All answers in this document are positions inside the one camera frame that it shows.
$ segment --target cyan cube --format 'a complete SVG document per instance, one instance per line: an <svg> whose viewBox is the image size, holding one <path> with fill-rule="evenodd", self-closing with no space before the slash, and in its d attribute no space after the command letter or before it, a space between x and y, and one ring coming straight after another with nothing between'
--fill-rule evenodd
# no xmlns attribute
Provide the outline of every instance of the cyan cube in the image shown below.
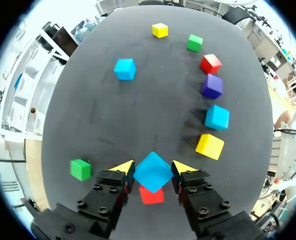
<svg viewBox="0 0 296 240"><path fill-rule="evenodd" d="M132 58L118 59L113 71L119 80L132 81L136 73L135 61Z"/></svg>
<svg viewBox="0 0 296 240"><path fill-rule="evenodd" d="M203 83L201 94L210 99L217 99L224 93L224 81L217 76L208 74Z"/></svg>
<svg viewBox="0 0 296 240"><path fill-rule="evenodd" d="M213 105L207 110L204 125L216 130L227 129L229 125L229 116L230 113L227 109Z"/></svg>
<svg viewBox="0 0 296 240"><path fill-rule="evenodd" d="M151 152L136 167L133 178L153 194L173 177L171 167L157 153Z"/></svg>

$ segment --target floor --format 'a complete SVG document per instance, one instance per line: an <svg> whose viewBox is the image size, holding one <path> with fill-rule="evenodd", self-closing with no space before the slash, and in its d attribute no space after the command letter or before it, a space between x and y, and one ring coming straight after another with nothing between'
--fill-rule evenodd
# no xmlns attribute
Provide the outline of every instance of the floor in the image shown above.
<svg viewBox="0 0 296 240"><path fill-rule="evenodd" d="M33 198L41 211L50 208L42 172L42 141L25 141L26 168Z"/></svg>

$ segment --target machine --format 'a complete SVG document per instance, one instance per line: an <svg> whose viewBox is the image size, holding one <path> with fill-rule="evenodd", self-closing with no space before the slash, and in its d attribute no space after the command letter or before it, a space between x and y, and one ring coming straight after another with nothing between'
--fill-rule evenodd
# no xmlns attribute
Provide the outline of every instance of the machine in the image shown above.
<svg viewBox="0 0 296 240"><path fill-rule="evenodd" d="M191 169L176 161L171 164L174 191L197 239L267 239L246 212L235 216L228 212L230 202L222 199L212 184L206 181L209 175L204 169ZM24 204L34 216L32 233L38 240L108 239L117 226L123 206L127 204L134 172L134 162L127 170L100 171L93 189L76 202L78 212L60 203L54 210L39 212L31 200L26 201Z"/></svg>

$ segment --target screw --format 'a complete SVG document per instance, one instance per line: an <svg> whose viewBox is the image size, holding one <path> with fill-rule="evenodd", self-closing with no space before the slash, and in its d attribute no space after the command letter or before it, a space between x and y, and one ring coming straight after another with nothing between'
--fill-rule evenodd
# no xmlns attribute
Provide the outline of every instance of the screw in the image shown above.
<svg viewBox="0 0 296 240"><path fill-rule="evenodd" d="M105 206L101 206L101 207L99 208L98 213L99 213L100 215L102 215L102 216L106 216L107 213L108 213L108 210L107 210L107 208L106 208Z"/></svg>
<svg viewBox="0 0 296 240"><path fill-rule="evenodd" d="M197 188L196 187L192 186L192 187L189 188L189 193L190 194L194 194L196 192L197 192Z"/></svg>
<svg viewBox="0 0 296 240"><path fill-rule="evenodd" d="M115 193L117 193L118 192L118 189L115 187L115 186L111 186L110 187L110 193L111 194L115 194Z"/></svg>
<svg viewBox="0 0 296 240"><path fill-rule="evenodd" d="M230 208L230 202L229 201L223 201L221 203L221 206L223 206L225 209L228 209L228 208Z"/></svg>
<svg viewBox="0 0 296 240"><path fill-rule="evenodd" d="M69 223L63 226L63 230L65 233L71 234L75 231L75 226Z"/></svg>
<svg viewBox="0 0 296 240"><path fill-rule="evenodd" d="M102 186L101 186L100 184L96 183L96 184L93 186L93 189L99 191L99 190L101 190L101 189L103 189L103 188L102 188Z"/></svg>
<svg viewBox="0 0 296 240"><path fill-rule="evenodd" d="M211 184L207 184L206 186L204 186L207 190L213 190L214 188L213 188L213 185L211 185Z"/></svg>
<svg viewBox="0 0 296 240"><path fill-rule="evenodd" d="M86 203L83 200L78 200L77 206L78 206L78 208L84 208L84 207L86 207Z"/></svg>
<svg viewBox="0 0 296 240"><path fill-rule="evenodd" d="M201 217L204 217L209 213L209 210L206 207L202 207L199 209L198 213Z"/></svg>

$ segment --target green cube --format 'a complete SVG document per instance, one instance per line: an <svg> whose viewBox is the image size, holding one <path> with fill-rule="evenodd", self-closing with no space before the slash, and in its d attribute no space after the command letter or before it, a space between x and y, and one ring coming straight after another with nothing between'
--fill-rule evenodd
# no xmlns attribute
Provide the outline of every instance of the green cube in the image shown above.
<svg viewBox="0 0 296 240"><path fill-rule="evenodd" d="M90 179L92 176L92 166L81 159L72 160L70 162L70 173L76 179L80 181L85 181Z"/></svg>
<svg viewBox="0 0 296 240"><path fill-rule="evenodd" d="M199 36L190 35L188 39L187 49L199 52L202 49L203 39Z"/></svg>

